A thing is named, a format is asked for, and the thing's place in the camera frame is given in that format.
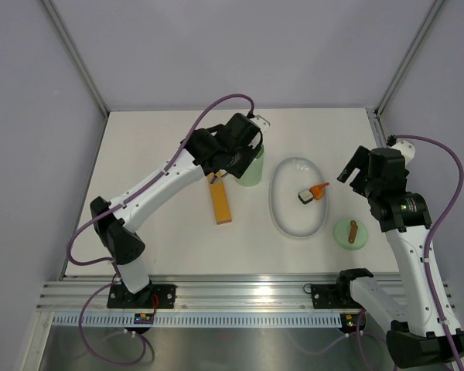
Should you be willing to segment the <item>green lunch cup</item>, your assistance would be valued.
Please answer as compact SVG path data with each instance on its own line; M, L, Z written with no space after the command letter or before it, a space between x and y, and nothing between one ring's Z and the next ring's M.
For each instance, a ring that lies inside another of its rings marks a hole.
M261 146L260 151L249 165L246 172L239 179L235 179L236 183L244 187L252 187L257 185L262 179L263 164L264 146Z

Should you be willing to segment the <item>orange toy carrot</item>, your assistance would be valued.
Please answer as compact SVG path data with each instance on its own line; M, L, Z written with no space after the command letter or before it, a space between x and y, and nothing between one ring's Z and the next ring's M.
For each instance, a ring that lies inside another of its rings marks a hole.
M320 183L312 186L309 191L312 193L315 200L320 200L325 193L325 188L329 185L328 182Z

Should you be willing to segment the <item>metal tongs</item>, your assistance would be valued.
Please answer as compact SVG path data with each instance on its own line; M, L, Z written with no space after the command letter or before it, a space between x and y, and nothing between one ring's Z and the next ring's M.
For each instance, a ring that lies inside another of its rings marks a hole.
M216 172L214 174L211 175L211 178L209 180L209 183L211 185L213 184L217 184L218 182L221 182L222 179L227 175L226 172Z

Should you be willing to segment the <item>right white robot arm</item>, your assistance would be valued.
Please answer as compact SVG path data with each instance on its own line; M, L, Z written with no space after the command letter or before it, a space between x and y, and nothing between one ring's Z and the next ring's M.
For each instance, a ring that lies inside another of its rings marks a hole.
M406 305L380 288L366 269L341 271L336 299L361 305L384 330L388 352L401 369L458 362L464 357L464 330L455 316L432 250L432 219L423 196L406 189L413 147L360 146L338 181L350 182L364 197L390 244L401 276Z

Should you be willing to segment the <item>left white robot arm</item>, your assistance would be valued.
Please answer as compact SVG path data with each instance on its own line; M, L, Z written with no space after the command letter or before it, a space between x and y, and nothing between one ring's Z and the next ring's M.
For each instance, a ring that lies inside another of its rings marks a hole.
M137 231L177 193L218 172L239 179L263 147L270 123L260 115L234 114L226 124L191 131L166 164L125 194L110 201L98 196L90 203L94 229L120 274L125 299L146 306L154 293L142 261L145 244Z

